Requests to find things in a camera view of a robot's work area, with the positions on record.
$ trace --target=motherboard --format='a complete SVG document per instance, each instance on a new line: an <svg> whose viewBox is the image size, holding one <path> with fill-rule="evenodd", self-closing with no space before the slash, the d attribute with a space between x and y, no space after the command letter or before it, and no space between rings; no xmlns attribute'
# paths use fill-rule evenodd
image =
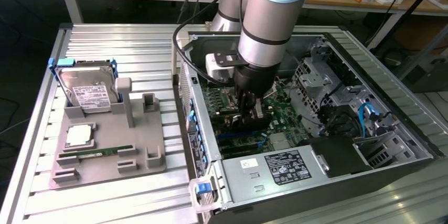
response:
<svg viewBox="0 0 448 224"><path fill-rule="evenodd" d="M225 124L237 115L234 87L210 88L202 86L204 99L212 122L217 145L225 158L282 150L297 146L309 135L292 106L288 92L274 82L265 93L262 106L272 115L269 127L249 132L228 132Z"/></svg>

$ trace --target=robotic arm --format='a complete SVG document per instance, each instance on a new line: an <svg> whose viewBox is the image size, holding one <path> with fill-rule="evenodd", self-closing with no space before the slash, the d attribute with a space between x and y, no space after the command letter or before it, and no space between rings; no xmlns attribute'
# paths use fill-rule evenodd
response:
<svg viewBox="0 0 448 224"><path fill-rule="evenodd" d="M304 0L246 0L237 53L244 64L234 66L233 80L241 119L246 116L254 124L265 121L262 96L274 81L302 3ZM238 8L240 0L221 0L217 16L234 23ZM212 25L212 29L222 27L238 28Z"/></svg>

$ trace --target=barcode sticker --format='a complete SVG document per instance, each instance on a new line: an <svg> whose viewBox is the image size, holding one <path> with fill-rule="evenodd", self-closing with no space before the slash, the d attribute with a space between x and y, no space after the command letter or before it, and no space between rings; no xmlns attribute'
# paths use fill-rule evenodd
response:
<svg viewBox="0 0 448 224"><path fill-rule="evenodd" d="M109 96L104 85L73 87L73 91L78 105L84 110L110 107Z"/></svg>

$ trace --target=white label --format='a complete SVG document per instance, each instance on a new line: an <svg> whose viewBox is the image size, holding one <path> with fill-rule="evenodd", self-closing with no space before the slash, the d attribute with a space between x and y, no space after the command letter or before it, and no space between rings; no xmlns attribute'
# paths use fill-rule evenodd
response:
<svg viewBox="0 0 448 224"><path fill-rule="evenodd" d="M85 155L78 155L76 156L77 158L89 158L89 157L101 157L102 156L102 153L98 152L98 153L92 153L92 154L85 154Z"/></svg>
<svg viewBox="0 0 448 224"><path fill-rule="evenodd" d="M73 87L73 91L78 105L84 110L110 107L109 96L104 85Z"/></svg>
<svg viewBox="0 0 448 224"><path fill-rule="evenodd" d="M241 160L240 162L241 162L242 169L258 166L256 158L245 159L245 160Z"/></svg>

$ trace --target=aluminum extrusion table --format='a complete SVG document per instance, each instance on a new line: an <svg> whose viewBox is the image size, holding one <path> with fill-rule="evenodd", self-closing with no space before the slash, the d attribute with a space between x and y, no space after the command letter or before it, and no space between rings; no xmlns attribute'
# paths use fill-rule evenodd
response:
<svg viewBox="0 0 448 224"><path fill-rule="evenodd" d="M45 72L0 213L0 223L196 223L188 170L170 81L170 36L174 25L74 25L61 29L52 58L117 60L118 75L132 78L136 99L153 92L162 111L168 169L160 174L61 190L48 180L65 97ZM190 25L190 31L206 26ZM297 26L294 31L329 32L378 82L430 140L448 152L446 127L430 119L422 104L402 90L356 38L337 27ZM448 215L448 162L440 160L380 191L302 212L280 223L442 223Z"/></svg>

